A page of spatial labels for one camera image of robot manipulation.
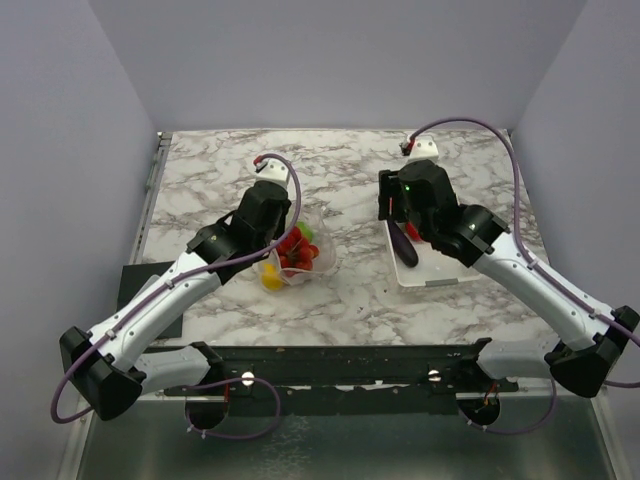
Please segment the green lime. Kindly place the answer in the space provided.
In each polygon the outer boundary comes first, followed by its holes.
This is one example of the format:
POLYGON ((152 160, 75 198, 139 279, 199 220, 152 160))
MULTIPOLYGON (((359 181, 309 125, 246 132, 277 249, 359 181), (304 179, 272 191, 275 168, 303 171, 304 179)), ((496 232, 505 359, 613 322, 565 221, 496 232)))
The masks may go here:
POLYGON ((297 222, 296 227, 300 230, 302 236, 304 236, 309 242, 313 241, 314 233, 311 228, 304 222, 297 222))

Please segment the red cherry tomatoes bunch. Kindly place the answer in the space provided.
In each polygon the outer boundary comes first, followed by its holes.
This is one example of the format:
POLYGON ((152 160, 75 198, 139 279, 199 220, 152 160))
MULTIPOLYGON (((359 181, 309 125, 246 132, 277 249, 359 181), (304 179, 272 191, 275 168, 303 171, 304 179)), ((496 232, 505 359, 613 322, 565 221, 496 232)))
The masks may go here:
POLYGON ((280 267, 288 275, 296 270, 312 271, 314 260, 319 256, 319 248, 301 235, 295 226, 287 238, 277 246, 280 267))

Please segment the clear zip top bag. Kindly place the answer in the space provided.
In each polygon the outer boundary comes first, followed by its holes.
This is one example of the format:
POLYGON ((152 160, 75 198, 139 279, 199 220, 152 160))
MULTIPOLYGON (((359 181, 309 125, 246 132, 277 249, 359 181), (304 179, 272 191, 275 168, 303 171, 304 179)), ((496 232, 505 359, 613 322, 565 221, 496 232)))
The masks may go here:
POLYGON ((329 274, 336 259, 321 209, 303 207, 292 233, 254 269, 262 287, 275 292, 329 274))

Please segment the yellow lemon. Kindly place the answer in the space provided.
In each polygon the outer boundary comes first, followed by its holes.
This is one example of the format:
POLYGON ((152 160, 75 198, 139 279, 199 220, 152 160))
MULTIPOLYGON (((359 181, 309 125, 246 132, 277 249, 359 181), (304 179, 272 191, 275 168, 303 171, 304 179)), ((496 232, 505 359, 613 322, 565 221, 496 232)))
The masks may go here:
POLYGON ((269 291, 278 291, 284 286, 277 268, 272 264, 265 264, 263 266, 260 281, 264 288, 269 291))

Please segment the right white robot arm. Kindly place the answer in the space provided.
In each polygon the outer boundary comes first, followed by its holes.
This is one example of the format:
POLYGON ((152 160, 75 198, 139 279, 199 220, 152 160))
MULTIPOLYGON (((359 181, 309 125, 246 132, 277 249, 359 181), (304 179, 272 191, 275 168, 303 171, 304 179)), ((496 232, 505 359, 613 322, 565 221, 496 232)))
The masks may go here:
POLYGON ((439 253, 494 280, 544 320, 554 348, 489 343, 459 367, 461 383, 481 391, 494 379, 550 378, 571 393, 595 397, 633 339, 639 315, 578 289, 528 252, 488 208, 461 204, 447 172, 428 159, 378 174, 378 217, 407 221, 439 253))

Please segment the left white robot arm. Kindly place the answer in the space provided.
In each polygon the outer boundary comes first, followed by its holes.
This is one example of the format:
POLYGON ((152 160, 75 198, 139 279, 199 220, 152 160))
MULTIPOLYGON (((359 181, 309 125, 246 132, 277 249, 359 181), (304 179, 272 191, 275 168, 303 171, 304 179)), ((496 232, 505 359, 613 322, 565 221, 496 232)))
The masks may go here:
POLYGON ((236 210, 201 228, 121 310, 87 331, 71 327, 61 335, 64 380, 100 419, 117 418, 145 393, 189 385, 206 395, 218 388, 221 371, 210 348, 145 351, 193 304, 266 256, 285 231, 290 206, 283 183, 256 181, 236 210))

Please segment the purple eggplant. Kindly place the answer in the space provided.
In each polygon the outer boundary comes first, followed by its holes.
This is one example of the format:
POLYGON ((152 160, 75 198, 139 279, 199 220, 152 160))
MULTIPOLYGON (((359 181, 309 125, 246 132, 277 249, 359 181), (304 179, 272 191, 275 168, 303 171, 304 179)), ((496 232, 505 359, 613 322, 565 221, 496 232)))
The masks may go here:
POLYGON ((406 267, 415 268, 419 257, 410 239, 394 221, 388 220, 387 227, 396 256, 406 267))

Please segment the white plastic basket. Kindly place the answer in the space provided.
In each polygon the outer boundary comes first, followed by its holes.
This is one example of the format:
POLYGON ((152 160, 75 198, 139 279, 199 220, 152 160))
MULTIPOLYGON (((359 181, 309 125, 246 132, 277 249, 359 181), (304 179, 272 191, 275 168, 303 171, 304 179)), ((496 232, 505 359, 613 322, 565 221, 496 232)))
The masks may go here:
POLYGON ((399 290, 415 291, 422 288, 459 286, 470 284, 481 278, 477 271, 466 268, 457 260, 433 250, 429 244, 411 239, 408 241, 416 251, 418 264, 415 267, 408 267, 393 248, 392 237, 385 220, 382 221, 382 231, 387 244, 391 277, 399 290))

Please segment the metal table edge strip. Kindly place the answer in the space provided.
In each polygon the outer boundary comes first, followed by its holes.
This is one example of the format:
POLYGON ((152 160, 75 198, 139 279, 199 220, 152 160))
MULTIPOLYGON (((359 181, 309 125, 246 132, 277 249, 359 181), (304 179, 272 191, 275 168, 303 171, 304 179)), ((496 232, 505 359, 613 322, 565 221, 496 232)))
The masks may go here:
POLYGON ((145 184, 145 197, 141 216, 134 237, 134 244, 129 257, 129 264, 142 262, 144 246, 148 237, 151 218, 157 201, 162 176, 173 138, 172 132, 158 133, 158 146, 151 160, 151 168, 145 184))

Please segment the black mounting rail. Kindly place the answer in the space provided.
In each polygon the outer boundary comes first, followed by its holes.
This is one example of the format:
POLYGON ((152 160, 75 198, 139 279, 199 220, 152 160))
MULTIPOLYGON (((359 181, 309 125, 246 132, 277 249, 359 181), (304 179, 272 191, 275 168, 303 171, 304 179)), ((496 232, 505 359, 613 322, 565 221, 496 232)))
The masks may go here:
POLYGON ((213 365, 194 385, 180 382, 171 396, 221 394, 233 416, 454 414, 456 398, 480 399, 492 380, 477 364, 486 345, 215 347, 213 365))

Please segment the aluminium extrusion rail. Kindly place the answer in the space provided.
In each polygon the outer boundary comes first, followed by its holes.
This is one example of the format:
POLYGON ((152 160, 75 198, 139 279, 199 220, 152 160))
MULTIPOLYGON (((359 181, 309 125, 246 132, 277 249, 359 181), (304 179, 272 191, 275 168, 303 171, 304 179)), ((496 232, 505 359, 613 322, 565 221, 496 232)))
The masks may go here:
POLYGON ((561 395, 575 395, 581 398, 594 398, 600 390, 597 388, 582 388, 581 386, 563 385, 559 381, 551 381, 550 379, 533 379, 520 378, 516 382, 518 389, 524 391, 546 392, 550 391, 552 384, 555 385, 557 392, 561 395))

